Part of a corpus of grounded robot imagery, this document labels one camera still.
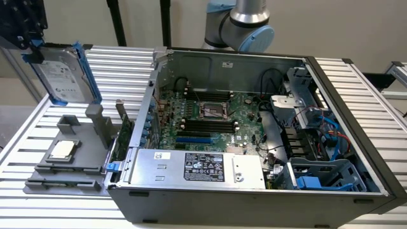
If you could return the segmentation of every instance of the black pcie slot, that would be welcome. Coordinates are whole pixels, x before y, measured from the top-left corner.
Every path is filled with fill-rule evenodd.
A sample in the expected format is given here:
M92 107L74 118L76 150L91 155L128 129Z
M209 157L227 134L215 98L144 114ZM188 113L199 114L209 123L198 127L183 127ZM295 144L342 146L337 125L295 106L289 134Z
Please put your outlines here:
M186 131L235 133L234 122L186 120Z
M210 93L210 92L188 92L186 95L187 100L194 101L213 101L213 102L226 102L230 100L229 94Z
M191 132L191 131L178 131L176 135L182 137L211 137L210 133Z

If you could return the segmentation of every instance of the power supply label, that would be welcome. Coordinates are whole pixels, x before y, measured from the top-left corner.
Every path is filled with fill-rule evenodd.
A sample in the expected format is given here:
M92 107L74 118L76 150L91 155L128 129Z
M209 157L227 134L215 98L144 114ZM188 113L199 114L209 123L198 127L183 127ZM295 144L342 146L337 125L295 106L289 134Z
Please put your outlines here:
M222 154L186 153L184 179L188 181L225 182Z

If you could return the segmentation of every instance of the capacitor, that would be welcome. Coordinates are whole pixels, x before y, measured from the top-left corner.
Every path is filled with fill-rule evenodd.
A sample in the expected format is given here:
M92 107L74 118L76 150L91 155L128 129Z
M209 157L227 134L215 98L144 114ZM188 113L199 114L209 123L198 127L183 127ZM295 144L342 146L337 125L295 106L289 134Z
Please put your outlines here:
M246 105L251 105L253 104L253 100L251 99L245 99L245 104Z
M151 117L150 114L147 114L147 116L146 116L146 121L150 122L151 120L152 120L152 117Z
M148 131L147 130L143 130L142 131L142 137L146 137L148 135Z
M151 124L148 122L144 123L144 129L150 129L151 128Z

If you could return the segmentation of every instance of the red cable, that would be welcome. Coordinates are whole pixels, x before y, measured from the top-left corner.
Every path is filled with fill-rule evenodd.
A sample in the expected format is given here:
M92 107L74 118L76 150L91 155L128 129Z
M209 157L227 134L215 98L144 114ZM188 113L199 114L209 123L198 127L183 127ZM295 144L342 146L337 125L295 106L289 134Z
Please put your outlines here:
M343 135L343 134L338 134L338 136L339 137L343 137L345 139L346 139L346 141L347 141L347 143L349 143L349 147L347 147L347 152L350 151L350 149L351 149L351 141L350 141L350 138L346 136L346 135Z

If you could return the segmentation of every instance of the motherboard chip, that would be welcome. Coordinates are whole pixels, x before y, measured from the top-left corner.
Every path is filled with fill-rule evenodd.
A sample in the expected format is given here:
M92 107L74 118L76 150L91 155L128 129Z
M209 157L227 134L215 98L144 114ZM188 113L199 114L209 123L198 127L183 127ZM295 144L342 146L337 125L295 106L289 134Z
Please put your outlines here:
M200 103L200 118L229 118L226 103Z
M222 105L206 104L203 106L203 116L204 117L223 117Z

